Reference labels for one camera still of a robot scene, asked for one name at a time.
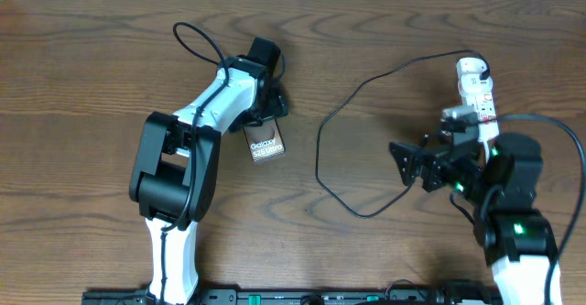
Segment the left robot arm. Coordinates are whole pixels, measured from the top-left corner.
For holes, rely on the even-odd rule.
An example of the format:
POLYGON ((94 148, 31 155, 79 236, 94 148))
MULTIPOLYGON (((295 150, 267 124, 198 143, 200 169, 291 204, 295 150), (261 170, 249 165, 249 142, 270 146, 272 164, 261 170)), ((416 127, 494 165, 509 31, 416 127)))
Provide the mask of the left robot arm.
POLYGON ((274 77, 278 45, 257 37, 244 55, 222 58, 210 86, 182 109, 146 119, 129 197, 152 241, 149 304, 186 304, 198 286, 199 222, 216 189, 222 136, 288 113, 274 77))

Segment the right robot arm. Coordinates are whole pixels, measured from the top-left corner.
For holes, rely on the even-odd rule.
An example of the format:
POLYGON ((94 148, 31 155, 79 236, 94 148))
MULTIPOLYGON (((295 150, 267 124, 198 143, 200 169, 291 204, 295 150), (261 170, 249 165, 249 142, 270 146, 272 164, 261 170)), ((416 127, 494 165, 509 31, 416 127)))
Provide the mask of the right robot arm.
POLYGON ((550 223, 533 206, 541 146, 518 133, 500 135, 480 167, 479 137, 477 126, 456 126, 441 132, 436 149, 392 142, 389 151, 406 185, 421 178, 427 192, 451 186, 473 206, 473 233, 505 304, 549 303, 546 278, 558 250, 550 223))

